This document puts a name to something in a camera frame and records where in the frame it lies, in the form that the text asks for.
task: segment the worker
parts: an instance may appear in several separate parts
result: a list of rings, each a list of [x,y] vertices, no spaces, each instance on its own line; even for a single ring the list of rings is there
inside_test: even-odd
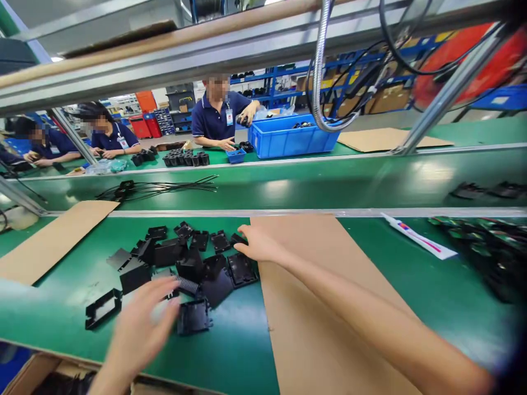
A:
[[[55,162],[69,162],[81,157],[70,138],[59,130],[39,125],[31,118],[19,117],[14,124],[15,138],[29,139],[31,150],[24,160],[38,167],[49,167]]]
[[[238,231],[249,245],[235,244],[236,250],[260,264],[274,262],[299,279],[423,395],[519,393],[505,390],[504,380],[495,383],[485,369],[389,301],[293,254],[258,227],[242,225]],[[118,318],[106,361],[90,395],[125,393],[135,376],[161,351],[172,332],[179,300],[171,299],[158,323],[150,317],[156,304],[176,287],[177,282],[164,278],[139,288]],[[515,379],[524,382],[524,368],[521,364],[510,369],[508,383]]]
[[[230,92],[230,77],[218,74],[203,81],[206,93],[192,110],[192,136],[196,144],[235,151],[236,117],[247,118],[250,126],[260,102]]]
[[[77,106],[77,112],[71,115],[86,121],[93,130],[93,155],[113,159],[141,151],[136,135],[122,123],[115,122],[110,111],[100,102],[81,103]]]

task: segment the cardboard sheet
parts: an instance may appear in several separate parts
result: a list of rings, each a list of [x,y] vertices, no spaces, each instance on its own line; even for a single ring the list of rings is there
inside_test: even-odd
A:
[[[339,143],[347,145],[354,150],[368,153],[375,151],[390,151],[397,148],[401,144],[410,131],[405,131],[396,128],[381,128],[372,129],[359,132],[344,132],[341,133]],[[418,148],[454,145],[453,142],[441,140],[434,137],[426,136],[419,144]]]
[[[256,217],[251,224],[264,228],[299,256],[355,281],[415,317],[333,216]],[[295,277],[274,263],[262,262],[259,268],[282,395],[420,393]]]
[[[77,203],[0,259],[0,278],[33,285],[119,203]]]

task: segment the tube of glue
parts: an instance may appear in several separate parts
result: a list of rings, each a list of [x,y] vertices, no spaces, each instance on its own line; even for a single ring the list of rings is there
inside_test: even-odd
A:
[[[390,223],[392,227],[397,229],[403,235],[406,235],[407,237],[415,241],[425,250],[434,254],[437,258],[443,260],[450,258],[451,256],[457,255],[457,252],[449,250],[448,248],[443,247],[442,245],[437,244],[436,242],[433,242],[427,239],[426,237],[423,237],[420,234],[414,232],[408,225],[405,225],[398,219],[387,216],[385,213],[381,213],[381,215]]]

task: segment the green work surface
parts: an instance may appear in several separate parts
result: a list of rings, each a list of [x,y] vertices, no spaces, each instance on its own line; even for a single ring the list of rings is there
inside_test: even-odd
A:
[[[510,117],[500,118],[479,122],[459,122],[449,123],[446,125],[437,125],[430,130],[429,136],[441,138],[443,140],[454,142],[456,147],[463,146],[477,146],[477,145],[491,145],[491,144],[508,144],[508,143],[525,143],[527,142],[527,120],[524,117]],[[142,145],[147,148],[147,140],[142,140]],[[210,156],[211,165],[220,165],[228,163],[227,155],[222,150],[206,149]],[[256,153],[249,153],[245,156],[245,162],[260,162],[262,160],[278,160],[278,159],[302,159],[308,157],[325,157],[325,156],[340,156],[340,155],[358,155],[361,152],[347,147],[344,144],[337,143],[333,151],[328,153],[318,153],[311,155],[299,155],[293,157],[279,157],[272,159],[259,159]],[[168,154],[168,151],[160,152],[159,156],[153,162],[145,162],[140,166],[135,166],[130,160],[130,155],[126,155],[127,171],[128,170],[152,170],[159,168],[166,168],[163,162],[163,157]],[[71,171],[76,167],[85,164],[84,159],[75,160],[64,163],[64,167]],[[34,169],[24,173],[23,177],[51,177],[60,176],[61,174],[53,167],[45,169]]]
[[[120,289],[117,272],[106,258],[120,247],[134,247],[149,227],[171,229],[183,219],[197,229],[224,229],[227,234],[249,223],[248,218],[107,218],[36,287],[0,280],[0,338],[102,361],[115,320],[96,331],[86,331],[84,320],[88,304],[112,287]],[[27,231],[0,235],[0,256],[51,220],[43,218]],[[516,308],[495,299],[463,258],[441,261],[381,218],[339,221],[426,325],[480,365],[492,371],[503,365],[515,341]],[[405,222],[450,246],[426,220]],[[211,254],[209,246],[203,256]],[[172,335],[145,372],[232,395],[278,394],[260,283],[236,290],[210,316],[214,326],[209,332]]]
[[[112,177],[31,180],[48,210],[67,210],[125,180],[193,182],[218,174],[217,192],[181,190],[125,202],[121,210],[268,210],[283,208],[386,208],[526,206],[527,197],[449,196],[461,182],[481,187],[527,184],[527,149],[456,154],[369,157],[266,166],[207,167],[181,172],[121,173]]]

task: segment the hand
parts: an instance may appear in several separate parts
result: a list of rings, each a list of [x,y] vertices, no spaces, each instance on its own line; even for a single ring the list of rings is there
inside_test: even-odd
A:
[[[40,157],[39,154],[33,151],[29,151],[27,154],[24,154],[24,160],[29,163],[33,163]]]
[[[251,104],[249,104],[247,107],[245,107],[245,110],[242,111],[240,114],[240,118],[244,119],[247,117],[247,126],[251,126],[253,122],[254,115],[256,114],[256,110],[258,109],[258,102],[253,101]]]
[[[225,139],[225,140],[218,140],[216,142],[216,146],[221,148],[222,150],[224,151],[236,151],[236,149],[234,149],[233,145],[235,144],[235,142],[233,141],[234,139],[234,136],[233,137],[229,137],[228,139]]]
[[[105,159],[113,159],[117,155],[120,155],[120,154],[122,154],[122,150],[105,151],[105,152],[103,152],[103,158],[105,158]]]
[[[133,380],[161,351],[180,311],[180,299],[170,299],[158,323],[152,321],[152,311],[177,285],[174,278],[149,281],[119,314],[104,363],[113,374]]]
[[[279,263],[289,254],[289,251],[283,245],[258,227],[242,225],[238,228],[238,231],[247,238],[249,245],[236,243],[234,244],[234,249],[255,261]]]
[[[53,166],[53,160],[51,159],[39,159],[35,162],[33,162],[35,166],[38,167],[50,167]]]

